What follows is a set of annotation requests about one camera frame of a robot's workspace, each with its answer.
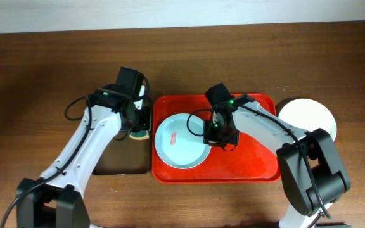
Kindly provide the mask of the light blue plate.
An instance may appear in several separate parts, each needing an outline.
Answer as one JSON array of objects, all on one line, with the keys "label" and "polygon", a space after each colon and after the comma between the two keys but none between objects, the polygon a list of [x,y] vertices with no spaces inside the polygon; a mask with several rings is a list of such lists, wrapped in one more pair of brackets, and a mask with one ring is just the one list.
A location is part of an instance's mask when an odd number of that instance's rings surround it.
[{"label": "light blue plate", "polygon": [[208,157],[211,146],[203,142],[199,131],[204,121],[194,115],[179,113],[166,118],[155,132],[155,151],[168,166],[189,169]]}]

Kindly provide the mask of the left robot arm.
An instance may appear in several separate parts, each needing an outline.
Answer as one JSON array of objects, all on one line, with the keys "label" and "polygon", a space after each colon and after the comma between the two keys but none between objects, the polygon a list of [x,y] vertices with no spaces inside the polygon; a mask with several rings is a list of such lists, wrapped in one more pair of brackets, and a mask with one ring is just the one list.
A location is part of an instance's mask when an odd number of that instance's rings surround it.
[{"label": "left robot arm", "polygon": [[56,160],[37,180],[24,178],[1,220],[16,210],[17,227],[93,227],[84,192],[106,147],[118,134],[150,137],[150,84],[139,71],[122,67],[113,84],[82,97],[86,102],[77,130]]}]

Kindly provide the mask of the green and yellow sponge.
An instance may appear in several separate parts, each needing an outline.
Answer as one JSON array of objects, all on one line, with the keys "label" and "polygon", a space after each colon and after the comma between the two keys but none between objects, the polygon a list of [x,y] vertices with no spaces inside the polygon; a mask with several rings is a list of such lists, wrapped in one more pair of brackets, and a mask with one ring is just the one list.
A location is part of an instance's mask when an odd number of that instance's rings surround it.
[{"label": "green and yellow sponge", "polygon": [[147,130],[139,131],[139,132],[131,132],[129,137],[133,140],[144,141],[150,138],[150,135]]}]

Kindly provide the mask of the white plate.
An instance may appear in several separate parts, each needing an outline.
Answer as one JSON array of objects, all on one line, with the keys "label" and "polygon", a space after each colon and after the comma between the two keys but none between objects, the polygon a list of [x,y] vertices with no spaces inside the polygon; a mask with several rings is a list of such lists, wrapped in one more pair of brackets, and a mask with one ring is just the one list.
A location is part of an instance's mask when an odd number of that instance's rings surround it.
[{"label": "white plate", "polygon": [[307,98],[288,98],[276,105],[278,118],[286,123],[310,132],[321,128],[333,141],[337,135],[337,124],[333,114],[325,105]]}]

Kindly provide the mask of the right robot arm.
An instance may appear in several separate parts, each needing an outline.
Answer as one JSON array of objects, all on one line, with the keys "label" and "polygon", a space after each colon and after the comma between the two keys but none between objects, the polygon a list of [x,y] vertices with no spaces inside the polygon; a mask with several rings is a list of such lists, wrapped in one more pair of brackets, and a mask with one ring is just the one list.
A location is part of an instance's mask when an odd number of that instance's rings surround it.
[{"label": "right robot arm", "polygon": [[237,147],[246,134],[278,159],[283,189],[290,203],[279,227],[316,227],[328,208],[351,188],[349,175],[330,134],[292,126],[265,110],[250,95],[232,95],[220,83],[205,93],[211,116],[203,142]]}]

